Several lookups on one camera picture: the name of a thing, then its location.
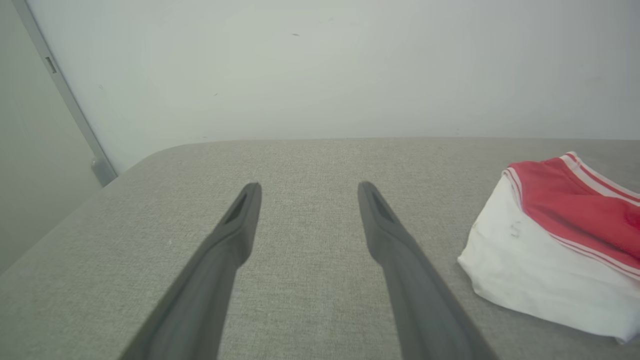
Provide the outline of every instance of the white fabric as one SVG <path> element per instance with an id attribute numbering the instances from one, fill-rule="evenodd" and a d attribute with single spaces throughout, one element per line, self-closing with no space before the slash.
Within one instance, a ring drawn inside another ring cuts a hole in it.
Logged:
<path id="1" fill-rule="evenodd" d="M 640 332 L 640 282 L 558 243 L 522 213 L 505 175 L 458 262 L 500 306 L 620 342 Z"/>

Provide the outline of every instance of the folded cloth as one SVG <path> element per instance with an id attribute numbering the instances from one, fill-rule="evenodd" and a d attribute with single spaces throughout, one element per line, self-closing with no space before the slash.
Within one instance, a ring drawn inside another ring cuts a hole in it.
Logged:
<path id="1" fill-rule="evenodd" d="M 574 152 L 511 164 L 504 172 L 522 211 L 571 249 L 640 280 L 640 194 Z"/>
<path id="2" fill-rule="evenodd" d="M 514 165 L 503 173 L 458 258 L 474 291 L 508 309 L 631 340 L 640 332 L 640 281 L 566 246 L 523 212 L 533 185 Z"/>

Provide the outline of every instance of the red fabric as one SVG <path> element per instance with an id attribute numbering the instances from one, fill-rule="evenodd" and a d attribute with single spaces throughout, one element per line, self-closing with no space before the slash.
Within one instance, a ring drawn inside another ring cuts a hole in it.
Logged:
<path id="1" fill-rule="evenodd" d="M 598 184 L 640 201 L 589 172 L 574 155 L 567 156 Z M 561 158 L 525 161 L 510 167 L 520 181 L 522 210 L 545 230 L 591 249 L 589 252 L 600 261 L 640 270 L 640 206 L 602 195 L 580 180 Z"/>

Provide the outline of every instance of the gray upholstered table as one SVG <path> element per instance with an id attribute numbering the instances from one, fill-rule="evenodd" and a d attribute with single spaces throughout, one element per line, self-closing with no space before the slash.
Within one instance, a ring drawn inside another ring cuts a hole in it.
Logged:
<path id="1" fill-rule="evenodd" d="M 503 359 L 639 359 L 610 338 L 495 306 L 456 263 L 509 163 L 577 151 L 640 189 L 640 142 L 496 138 L 246 141 L 151 155 L 0 277 L 0 359 L 116 359 L 242 186 L 259 181 L 221 359 L 399 359 L 356 186 L 380 189 Z"/>

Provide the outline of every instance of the gray door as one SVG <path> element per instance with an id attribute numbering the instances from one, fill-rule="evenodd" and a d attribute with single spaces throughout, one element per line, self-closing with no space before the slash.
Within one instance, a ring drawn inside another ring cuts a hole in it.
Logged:
<path id="1" fill-rule="evenodd" d="M 0 0 L 0 274 L 100 190 L 93 152 L 10 0 Z"/>

